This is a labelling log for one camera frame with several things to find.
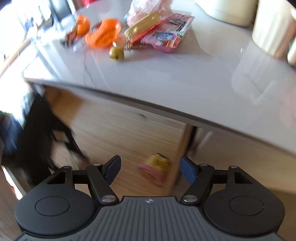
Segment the wooden drawer white front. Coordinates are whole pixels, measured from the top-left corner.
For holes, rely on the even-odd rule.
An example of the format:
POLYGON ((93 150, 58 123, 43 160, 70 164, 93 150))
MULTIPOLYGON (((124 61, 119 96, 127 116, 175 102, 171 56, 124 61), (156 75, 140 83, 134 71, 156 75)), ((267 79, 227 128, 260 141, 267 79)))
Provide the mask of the wooden drawer white front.
POLYGON ((112 189, 123 196, 169 196, 179 175, 179 158, 185 154, 192 126, 115 101, 54 87, 45 88, 53 113, 68 125, 90 162, 105 163, 121 156, 121 171, 112 189), (171 161, 161 186, 137 170, 154 153, 171 161))

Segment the yellow pink toy cup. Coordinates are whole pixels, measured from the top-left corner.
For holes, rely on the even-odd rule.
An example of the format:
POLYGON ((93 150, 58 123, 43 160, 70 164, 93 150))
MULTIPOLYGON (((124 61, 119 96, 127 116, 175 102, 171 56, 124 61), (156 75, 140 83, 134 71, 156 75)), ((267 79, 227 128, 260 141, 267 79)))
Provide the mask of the yellow pink toy cup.
POLYGON ((157 186, 163 186, 169 172, 171 161, 160 153, 151 154, 143 163, 137 165, 139 173, 157 186))

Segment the brown doll figure keychain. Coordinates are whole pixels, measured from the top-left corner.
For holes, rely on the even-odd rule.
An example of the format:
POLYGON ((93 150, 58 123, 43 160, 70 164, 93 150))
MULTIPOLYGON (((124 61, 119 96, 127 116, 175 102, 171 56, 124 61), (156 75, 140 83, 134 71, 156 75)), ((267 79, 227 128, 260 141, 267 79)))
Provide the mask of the brown doll figure keychain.
POLYGON ((65 35, 63 39, 60 40, 60 44, 65 47, 69 48, 73 45, 75 39, 78 38, 78 25, 74 25, 73 28, 69 33, 65 35))

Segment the orange plastic shell half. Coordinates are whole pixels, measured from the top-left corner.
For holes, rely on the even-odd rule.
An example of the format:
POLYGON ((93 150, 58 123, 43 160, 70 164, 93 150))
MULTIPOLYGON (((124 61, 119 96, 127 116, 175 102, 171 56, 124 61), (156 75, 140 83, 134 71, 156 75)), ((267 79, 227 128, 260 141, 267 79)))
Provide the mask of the orange plastic shell half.
POLYGON ((105 18, 95 32, 86 34, 85 42, 92 48, 107 48, 118 38, 120 31, 121 24, 117 19, 105 18))

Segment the yellow keychain case with bell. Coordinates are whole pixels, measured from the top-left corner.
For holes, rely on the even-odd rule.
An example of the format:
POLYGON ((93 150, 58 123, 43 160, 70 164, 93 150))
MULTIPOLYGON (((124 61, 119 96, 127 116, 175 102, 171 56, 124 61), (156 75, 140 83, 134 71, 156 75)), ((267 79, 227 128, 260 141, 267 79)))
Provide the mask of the yellow keychain case with bell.
POLYGON ((125 58, 125 51, 138 48, 141 45, 141 39, 161 22, 162 19, 159 14, 153 12, 129 27, 122 37, 117 37, 113 40, 109 51, 110 59, 115 61, 123 60, 125 58))

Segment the pink snack packet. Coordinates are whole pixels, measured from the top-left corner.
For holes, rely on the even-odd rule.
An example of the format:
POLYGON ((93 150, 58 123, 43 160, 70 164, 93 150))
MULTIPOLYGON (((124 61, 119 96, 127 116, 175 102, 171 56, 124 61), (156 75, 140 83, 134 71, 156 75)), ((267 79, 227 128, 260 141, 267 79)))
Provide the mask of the pink snack packet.
POLYGON ((157 27, 149 31, 141 40, 141 44, 151 45, 154 49, 172 53, 186 36, 194 16, 171 14, 157 27))

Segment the pink white cloth pouch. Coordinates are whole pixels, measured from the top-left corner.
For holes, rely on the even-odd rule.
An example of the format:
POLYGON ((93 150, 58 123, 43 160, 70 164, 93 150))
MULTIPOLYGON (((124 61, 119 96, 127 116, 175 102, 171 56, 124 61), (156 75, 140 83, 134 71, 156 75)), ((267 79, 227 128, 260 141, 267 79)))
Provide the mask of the pink white cloth pouch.
POLYGON ((172 0, 133 0, 127 13, 126 23, 129 27, 150 13, 160 17, 171 14, 172 0))

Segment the white oblong storage box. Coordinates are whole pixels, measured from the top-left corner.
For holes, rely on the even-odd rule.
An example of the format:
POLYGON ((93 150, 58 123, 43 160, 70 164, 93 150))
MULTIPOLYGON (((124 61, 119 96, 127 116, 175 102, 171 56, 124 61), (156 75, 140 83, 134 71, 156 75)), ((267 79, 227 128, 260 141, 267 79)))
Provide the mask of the white oblong storage box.
POLYGON ((255 0, 196 0, 195 3, 210 17, 241 27, 254 22, 258 6, 255 0))

